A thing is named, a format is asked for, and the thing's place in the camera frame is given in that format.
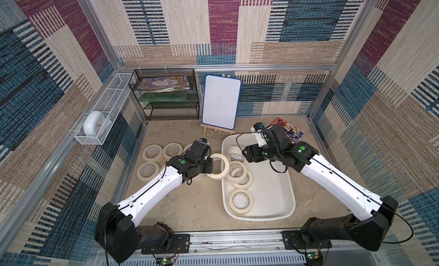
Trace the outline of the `masking tape roll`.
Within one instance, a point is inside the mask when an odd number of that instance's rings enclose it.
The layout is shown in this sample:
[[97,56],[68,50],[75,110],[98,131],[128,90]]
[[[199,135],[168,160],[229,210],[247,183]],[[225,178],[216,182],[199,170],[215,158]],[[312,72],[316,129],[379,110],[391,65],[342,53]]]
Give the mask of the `masking tape roll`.
[[235,189],[249,189],[253,183],[253,174],[247,170],[245,179],[237,184],[232,184]]
[[235,189],[229,196],[229,206],[235,214],[245,215],[253,209],[253,196],[245,189]]
[[238,146],[230,146],[228,148],[227,154],[230,161],[246,161],[245,156],[242,154],[242,150]]
[[189,150],[191,148],[192,144],[188,144],[187,146],[185,146],[183,153],[185,153],[187,150]]
[[143,150],[142,158],[146,162],[158,163],[163,159],[163,149],[158,144],[149,145]]
[[232,184],[239,184],[246,179],[247,167],[240,161],[230,161],[229,170],[226,173],[226,180]]
[[183,147],[177,142],[171,142],[163,148],[163,158],[169,161],[172,157],[181,155],[183,153]]
[[137,169],[137,178],[142,182],[148,182],[151,178],[158,175],[160,166],[155,162],[146,162]]
[[229,161],[223,154],[214,153],[209,157],[205,174],[213,180],[222,180],[229,173]]

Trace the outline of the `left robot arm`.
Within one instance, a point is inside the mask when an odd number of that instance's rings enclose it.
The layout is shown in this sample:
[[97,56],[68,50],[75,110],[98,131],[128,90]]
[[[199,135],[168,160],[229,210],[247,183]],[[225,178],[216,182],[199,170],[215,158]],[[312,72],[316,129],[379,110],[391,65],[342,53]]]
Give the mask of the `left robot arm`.
[[213,159],[190,161],[175,156],[149,183],[129,198],[105,204],[98,215],[95,241],[115,262],[123,263],[138,250],[171,253],[177,249],[175,232],[163,222],[140,228],[140,222],[169,192],[201,173],[211,174]]

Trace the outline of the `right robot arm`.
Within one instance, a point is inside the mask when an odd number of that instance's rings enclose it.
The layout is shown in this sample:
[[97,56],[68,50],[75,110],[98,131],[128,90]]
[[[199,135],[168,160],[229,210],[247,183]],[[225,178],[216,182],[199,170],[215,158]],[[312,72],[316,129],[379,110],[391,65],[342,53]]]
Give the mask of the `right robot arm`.
[[308,143],[300,141],[282,147],[257,144],[244,148],[250,163],[279,161],[314,180],[339,199],[351,214],[331,219],[316,217],[300,229],[299,238],[309,248],[327,240],[349,240],[369,251],[378,251],[393,223],[398,202],[365,189],[336,167]]

